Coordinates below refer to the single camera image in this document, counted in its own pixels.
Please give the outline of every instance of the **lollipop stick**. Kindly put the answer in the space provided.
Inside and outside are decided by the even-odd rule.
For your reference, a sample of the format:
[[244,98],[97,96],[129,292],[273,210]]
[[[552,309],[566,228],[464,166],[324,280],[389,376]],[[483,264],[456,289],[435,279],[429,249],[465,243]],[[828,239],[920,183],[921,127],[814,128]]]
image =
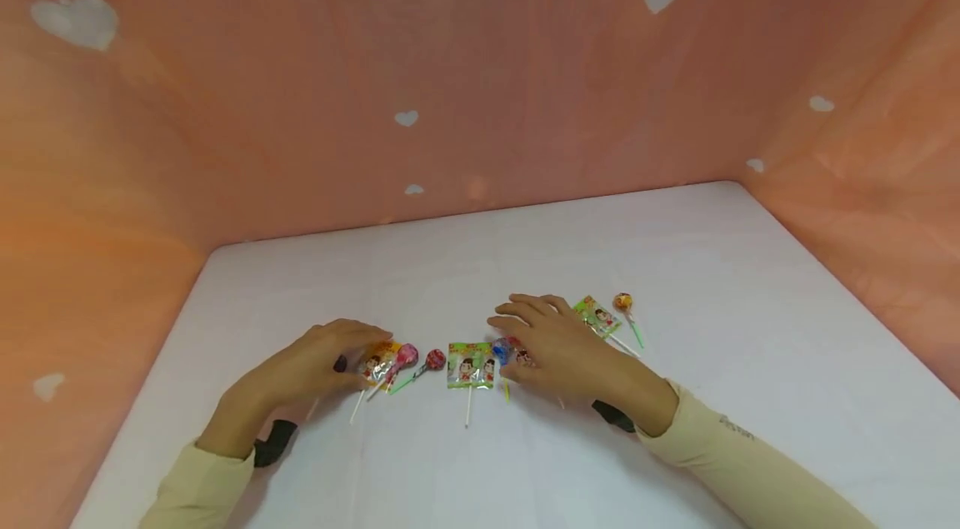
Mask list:
[[467,420],[463,422],[463,428],[470,427],[470,408],[473,407],[473,385],[470,386],[469,395],[467,395]]
[[618,346],[620,346],[620,347],[622,348],[622,350],[623,350],[624,352],[626,352],[627,354],[630,354],[631,357],[637,358],[638,360],[640,359],[640,354],[639,354],[636,350],[633,350],[632,347],[627,346],[626,344],[624,344],[624,343],[623,343],[623,340],[621,340],[620,338],[618,338],[618,336],[615,336],[615,335],[611,334],[611,335],[608,335],[607,337],[610,337],[611,341],[613,341],[614,344],[617,344]]
[[640,337],[640,331],[637,328],[637,323],[633,322],[633,315],[627,314],[626,317],[627,317],[627,322],[630,323],[630,328],[633,329],[633,335],[637,336],[637,344],[640,345],[640,350],[646,350],[646,348],[643,345],[643,338]]
[[353,408],[353,414],[350,415],[350,424],[353,424],[353,417],[358,415],[358,410],[360,410],[360,404],[363,403],[363,397],[364,397],[364,394],[366,394],[366,392],[367,392],[366,390],[360,392],[360,397],[357,398],[357,405]]
[[380,391],[380,388],[383,387],[383,384],[387,382],[388,378],[391,378],[389,372],[387,373],[387,375],[383,376],[382,379],[380,379],[380,382],[377,384],[377,387],[374,387],[373,391],[370,392],[370,396],[367,396],[367,402],[370,402],[373,399],[373,397],[377,395],[377,392]]
[[396,385],[390,389],[390,395],[392,396],[393,394],[396,394],[396,392],[402,390],[404,387],[406,387],[406,385],[413,383],[414,379],[417,377],[419,377],[419,375],[411,375],[410,377],[407,377],[404,383],[400,383],[399,385]]

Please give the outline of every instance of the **green lollipop stick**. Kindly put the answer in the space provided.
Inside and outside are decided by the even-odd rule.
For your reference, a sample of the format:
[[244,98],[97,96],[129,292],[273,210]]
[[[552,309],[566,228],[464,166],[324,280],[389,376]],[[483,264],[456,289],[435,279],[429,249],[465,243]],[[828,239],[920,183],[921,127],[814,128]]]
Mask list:
[[390,395],[392,396],[393,394],[396,394],[396,392],[399,392],[400,390],[402,390],[404,387],[406,387],[406,385],[413,383],[414,380],[417,379],[417,377],[423,375],[423,373],[426,372],[426,369],[428,369],[428,367],[426,367],[426,363],[424,363],[422,367],[419,367],[419,369],[417,369],[417,372],[413,373],[410,377],[407,377],[404,383],[400,383],[399,385],[393,386],[390,389]]

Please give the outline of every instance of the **beige sleeve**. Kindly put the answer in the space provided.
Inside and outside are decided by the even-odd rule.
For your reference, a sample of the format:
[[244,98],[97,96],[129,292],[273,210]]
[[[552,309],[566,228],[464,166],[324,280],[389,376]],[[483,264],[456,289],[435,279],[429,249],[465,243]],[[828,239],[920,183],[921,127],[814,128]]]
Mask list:
[[657,438],[637,429],[640,442],[665,463],[696,475],[747,527],[874,527],[839,493],[777,449],[676,383],[670,386],[680,397],[673,424]]
[[139,528],[222,529],[252,474],[252,452],[247,460],[223,458],[191,443],[160,482]]

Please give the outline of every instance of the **pink backdrop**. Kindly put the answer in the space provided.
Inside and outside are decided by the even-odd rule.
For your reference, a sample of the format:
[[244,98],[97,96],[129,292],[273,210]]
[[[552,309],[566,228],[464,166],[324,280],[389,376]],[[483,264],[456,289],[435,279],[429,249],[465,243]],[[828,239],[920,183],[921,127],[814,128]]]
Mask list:
[[958,36],[960,0],[0,0],[0,517],[69,523],[239,240],[738,180],[960,392]]

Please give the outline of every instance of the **pink lollipop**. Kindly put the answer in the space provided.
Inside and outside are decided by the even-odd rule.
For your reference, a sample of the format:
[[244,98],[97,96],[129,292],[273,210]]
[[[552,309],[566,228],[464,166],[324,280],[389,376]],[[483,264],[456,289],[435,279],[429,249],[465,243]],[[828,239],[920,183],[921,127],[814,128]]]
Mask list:
[[376,396],[383,384],[392,382],[393,378],[397,376],[397,373],[400,372],[400,370],[417,364],[417,360],[419,360],[419,352],[417,352],[417,348],[413,344],[404,344],[403,346],[400,346],[399,350],[397,351],[397,357],[393,359],[393,365],[390,367],[390,370],[387,371],[386,375],[384,375],[382,379],[380,379],[377,387],[373,388],[371,395],[367,396],[367,400],[370,401],[371,398]]

